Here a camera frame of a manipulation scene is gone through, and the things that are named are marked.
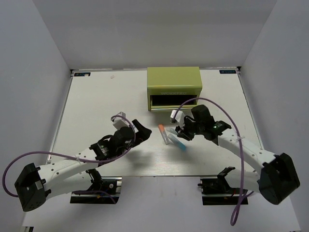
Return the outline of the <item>green highlighter marker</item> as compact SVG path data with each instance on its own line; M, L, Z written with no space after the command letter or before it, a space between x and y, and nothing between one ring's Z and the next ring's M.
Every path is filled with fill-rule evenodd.
M166 131L168 131L169 133L172 133L174 135L178 134L174 128L166 128Z

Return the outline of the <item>blue highlighter marker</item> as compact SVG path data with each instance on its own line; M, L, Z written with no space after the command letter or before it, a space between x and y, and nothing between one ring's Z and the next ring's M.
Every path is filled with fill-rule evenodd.
M177 146L180 150L185 151L186 146L179 140L177 139L173 134L169 134L168 138L173 142L175 146Z

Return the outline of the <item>orange highlighter marker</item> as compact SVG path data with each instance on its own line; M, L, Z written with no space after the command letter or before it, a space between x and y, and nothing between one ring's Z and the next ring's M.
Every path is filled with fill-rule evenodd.
M159 131L161 133L161 136L162 136L162 139L163 139L165 145L169 145L169 138L168 138L168 136L166 134L164 126L162 124L159 124L158 128L159 128Z

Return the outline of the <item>green metal tool chest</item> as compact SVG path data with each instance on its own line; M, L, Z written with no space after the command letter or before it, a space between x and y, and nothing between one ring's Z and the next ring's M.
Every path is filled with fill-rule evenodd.
M148 67L147 103L149 111L169 111L181 104L191 109L202 91L199 67Z

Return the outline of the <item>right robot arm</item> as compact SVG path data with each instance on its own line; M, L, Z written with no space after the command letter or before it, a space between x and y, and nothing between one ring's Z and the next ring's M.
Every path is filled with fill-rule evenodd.
M224 168L215 179L202 179L198 184L204 195L225 194L246 190L260 193L274 205L281 203L300 186L292 158L264 150L237 135L235 129L224 121L215 121L208 108L198 105L191 110L192 116L173 110L170 118L177 124L177 136L187 141L196 135L224 148L249 164L252 172L235 167Z

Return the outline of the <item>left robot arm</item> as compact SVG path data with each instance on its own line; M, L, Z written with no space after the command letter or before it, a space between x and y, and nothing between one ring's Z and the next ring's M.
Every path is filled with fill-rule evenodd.
M101 190L97 168L113 162L130 149L148 140L152 131L134 119L121 126L113 135L106 135L73 157L36 166L26 165L14 186L24 212L43 205L57 195L89 190Z

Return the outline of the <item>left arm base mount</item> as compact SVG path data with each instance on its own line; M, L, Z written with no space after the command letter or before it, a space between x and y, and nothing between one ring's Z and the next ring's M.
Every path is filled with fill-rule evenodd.
M91 185L71 194L72 204L116 204L121 193L121 177L102 177L98 170L86 171Z

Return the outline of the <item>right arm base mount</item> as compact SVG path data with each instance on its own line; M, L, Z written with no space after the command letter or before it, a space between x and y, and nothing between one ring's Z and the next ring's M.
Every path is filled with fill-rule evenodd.
M240 190L241 171L235 167L226 167L215 176L203 176L200 178L198 188L202 194L203 206L236 205L238 198L253 186L255 175L244 173L243 190Z

